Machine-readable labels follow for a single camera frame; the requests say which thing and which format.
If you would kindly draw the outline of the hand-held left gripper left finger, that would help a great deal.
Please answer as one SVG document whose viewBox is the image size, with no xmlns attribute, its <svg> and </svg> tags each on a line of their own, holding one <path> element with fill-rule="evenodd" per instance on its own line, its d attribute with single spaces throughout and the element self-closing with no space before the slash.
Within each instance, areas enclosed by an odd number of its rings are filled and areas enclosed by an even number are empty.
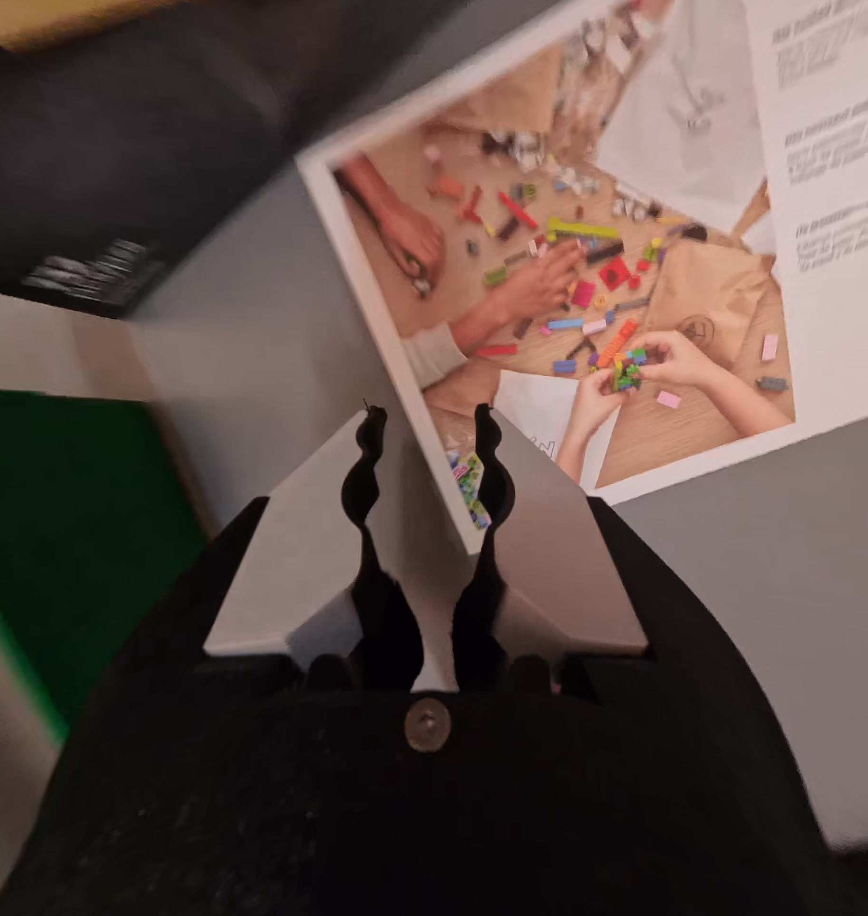
<svg viewBox="0 0 868 916">
<path fill-rule="evenodd" d="M 387 415 L 358 411 L 268 496 L 205 651 L 332 656 L 366 689 L 410 691 L 423 670 L 417 618 L 369 527 Z"/>
</svg>

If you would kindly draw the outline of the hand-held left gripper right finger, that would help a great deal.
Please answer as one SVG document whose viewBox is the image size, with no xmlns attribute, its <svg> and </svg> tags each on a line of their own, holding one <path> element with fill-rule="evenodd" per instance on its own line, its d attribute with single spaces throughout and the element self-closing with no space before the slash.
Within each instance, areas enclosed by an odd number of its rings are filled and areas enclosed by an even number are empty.
<svg viewBox="0 0 868 916">
<path fill-rule="evenodd" d="M 475 410 L 479 498 L 490 517 L 454 607 L 462 692 L 495 689 L 518 659 L 639 658 L 649 640 L 586 493 L 500 411 Z"/>
</svg>

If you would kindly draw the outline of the white lego instruction booklet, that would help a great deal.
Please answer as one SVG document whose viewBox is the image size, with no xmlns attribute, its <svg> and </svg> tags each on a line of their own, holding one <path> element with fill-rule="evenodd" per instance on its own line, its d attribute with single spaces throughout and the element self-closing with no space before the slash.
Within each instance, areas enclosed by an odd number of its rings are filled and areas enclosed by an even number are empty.
<svg viewBox="0 0 868 916">
<path fill-rule="evenodd" d="M 465 551 L 484 532 L 470 520 L 422 404 L 382 287 L 372 274 L 333 172 L 361 145 L 393 138 L 468 89 L 572 35 L 614 2 L 565 2 L 531 19 L 416 92 L 298 154 L 298 170 L 339 258 L 351 291 L 405 407 Z M 868 417 L 868 2 L 741 2 L 737 35 L 748 52 L 752 87 L 744 90 L 763 130 L 770 182 L 772 238 L 785 296 L 791 368 L 801 372 L 802 419 L 763 443 L 728 445 L 723 455 L 680 460 L 635 483 L 583 485 L 612 504 L 716 471 Z"/>
</svg>

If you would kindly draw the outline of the black lego set box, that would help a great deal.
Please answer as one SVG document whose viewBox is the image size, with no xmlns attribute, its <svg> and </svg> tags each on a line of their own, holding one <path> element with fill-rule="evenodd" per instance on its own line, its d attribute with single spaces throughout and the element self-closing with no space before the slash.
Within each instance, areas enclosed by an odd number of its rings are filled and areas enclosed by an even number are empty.
<svg viewBox="0 0 868 916">
<path fill-rule="evenodd" d="M 461 2 L 181 2 L 0 40 L 0 295 L 123 319 Z"/>
</svg>

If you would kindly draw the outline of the green box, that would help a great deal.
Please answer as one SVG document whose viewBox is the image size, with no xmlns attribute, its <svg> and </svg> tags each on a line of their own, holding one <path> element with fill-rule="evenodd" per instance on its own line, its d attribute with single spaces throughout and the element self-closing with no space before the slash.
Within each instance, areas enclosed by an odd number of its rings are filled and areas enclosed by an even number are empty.
<svg viewBox="0 0 868 916">
<path fill-rule="evenodd" d="M 0 649 L 54 742 L 206 542 L 148 406 L 0 391 Z"/>
</svg>

